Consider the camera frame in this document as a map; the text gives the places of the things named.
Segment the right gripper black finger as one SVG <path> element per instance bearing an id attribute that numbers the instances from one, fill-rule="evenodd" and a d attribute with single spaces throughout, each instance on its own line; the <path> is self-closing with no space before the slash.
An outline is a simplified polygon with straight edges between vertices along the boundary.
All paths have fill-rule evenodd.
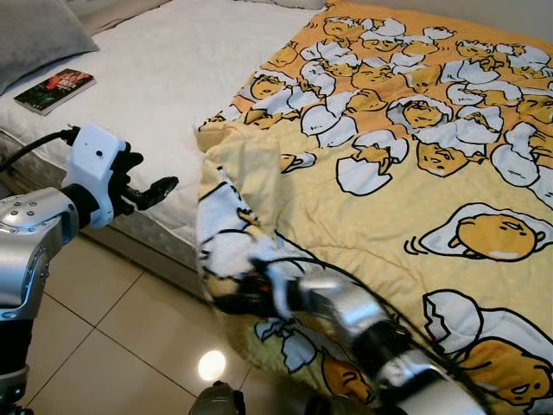
<path id="1" fill-rule="evenodd" d="M 251 315 L 251 297 L 241 292 L 210 294 L 210 304 L 225 315 Z"/>

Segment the dark cover book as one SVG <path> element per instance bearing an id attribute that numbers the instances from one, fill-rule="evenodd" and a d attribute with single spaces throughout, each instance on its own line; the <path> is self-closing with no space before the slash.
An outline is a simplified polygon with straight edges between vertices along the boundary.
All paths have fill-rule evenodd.
<path id="1" fill-rule="evenodd" d="M 94 86 L 95 83 L 95 76 L 90 73 L 64 68 L 51 78 L 17 94 L 14 100 L 32 113 L 47 116 L 56 107 L 87 90 L 88 87 Z"/>

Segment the grey pillow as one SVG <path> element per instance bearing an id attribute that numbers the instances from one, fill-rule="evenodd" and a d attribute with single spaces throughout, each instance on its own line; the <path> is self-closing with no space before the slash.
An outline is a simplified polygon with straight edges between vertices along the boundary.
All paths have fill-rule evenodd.
<path id="1" fill-rule="evenodd" d="M 63 0 L 0 0 L 0 94 L 41 67 L 99 51 Z"/>

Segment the yellow egg cartoon blanket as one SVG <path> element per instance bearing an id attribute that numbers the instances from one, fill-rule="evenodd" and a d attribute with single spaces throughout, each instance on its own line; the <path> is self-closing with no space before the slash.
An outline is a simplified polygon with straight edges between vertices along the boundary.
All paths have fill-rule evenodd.
<path id="1" fill-rule="evenodd" d="M 498 415 L 553 412 L 553 45 L 327 0 L 196 131 L 207 297 L 336 266 Z"/>

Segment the grey patterned bed base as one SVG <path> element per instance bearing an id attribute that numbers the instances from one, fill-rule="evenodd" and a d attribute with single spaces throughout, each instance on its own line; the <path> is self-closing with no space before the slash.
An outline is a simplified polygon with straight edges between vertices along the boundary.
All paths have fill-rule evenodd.
<path id="1" fill-rule="evenodd" d="M 0 305 L 27 302 L 31 285 L 44 284 L 48 261 L 79 234 L 200 297 L 193 248 L 155 223 L 154 207 L 116 216 L 103 228 L 79 229 L 78 214 L 61 190 L 78 131 L 70 127 L 21 144 L 0 128 Z M 138 191 L 150 185 L 131 178 Z"/>

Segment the white quilted mattress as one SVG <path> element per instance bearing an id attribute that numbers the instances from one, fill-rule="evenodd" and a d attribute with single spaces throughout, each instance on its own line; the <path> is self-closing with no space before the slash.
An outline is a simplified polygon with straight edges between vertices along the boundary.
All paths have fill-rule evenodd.
<path id="1" fill-rule="evenodd" d="M 194 244 L 202 162 L 194 132 L 225 110 L 253 72 L 308 23 L 312 10 L 240 0 L 169 0 L 94 36 L 98 50 L 56 61 L 0 95 L 0 154 L 72 125 L 94 124 L 130 143 L 143 162 L 130 173 L 146 188 L 179 179 L 166 201 L 133 214 L 156 236 Z M 94 78 L 48 115 L 15 96 L 59 71 Z"/>

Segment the grey robot leg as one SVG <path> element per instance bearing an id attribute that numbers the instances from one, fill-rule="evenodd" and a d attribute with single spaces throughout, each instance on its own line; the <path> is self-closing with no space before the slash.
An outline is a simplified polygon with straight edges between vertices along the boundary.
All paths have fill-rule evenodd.
<path id="1" fill-rule="evenodd" d="M 244 393 L 218 380 L 197 396 L 188 415 L 246 415 Z"/>

